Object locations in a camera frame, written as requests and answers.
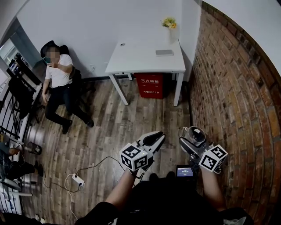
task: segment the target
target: hand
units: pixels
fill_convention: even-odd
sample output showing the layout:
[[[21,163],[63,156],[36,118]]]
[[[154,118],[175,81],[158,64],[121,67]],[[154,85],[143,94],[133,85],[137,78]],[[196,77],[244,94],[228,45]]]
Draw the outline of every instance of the hand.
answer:
[[[45,94],[42,94],[42,98],[43,98],[44,103],[47,104],[48,103],[47,96]]]
[[[49,67],[53,67],[53,68],[57,68],[58,67],[58,63],[56,62],[51,62],[47,64]]]
[[[17,155],[19,151],[20,151],[19,149],[9,149],[9,154],[11,156]]]

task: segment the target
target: black chair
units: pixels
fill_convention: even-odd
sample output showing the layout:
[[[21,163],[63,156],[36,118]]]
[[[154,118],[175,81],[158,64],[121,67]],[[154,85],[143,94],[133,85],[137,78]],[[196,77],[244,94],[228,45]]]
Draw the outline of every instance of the black chair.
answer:
[[[41,48],[40,54],[42,58],[46,56],[46,51],[49,47],[57,47],[60,50],[61,54],[68,54],[70,56],[69,49],[66,45],[58,46],[53,40],[51,40]],[[72,67],[72,72],[69,75],[69,79],[72,79],[72,88],[74,88],[75,92],[77,92],[79,102],[83,104],[86,111],[89,111],[90,107],[86,104],[81,96],[90,90],[94,91],[94,88],[86,88],[82,80],[80,70],[76,69],[74,66]]]

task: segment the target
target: white cable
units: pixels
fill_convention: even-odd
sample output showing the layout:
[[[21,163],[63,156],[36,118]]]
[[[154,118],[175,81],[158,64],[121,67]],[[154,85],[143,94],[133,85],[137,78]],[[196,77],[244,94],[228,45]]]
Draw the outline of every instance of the white cable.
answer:
[[[70,196],[71,196],[71,201],[70,201],[70,211],[72,212],[72,214],[75,216],[75,214],[74,214],[74,212],[72,211],[72,209],[71,209],[71,204],[72,204],[72,195],[71,195],[71,193],[69,192],[69,190],[66,188],[66,185],[65,185],[65,189],[68,191],[68,193],[70,194]]]

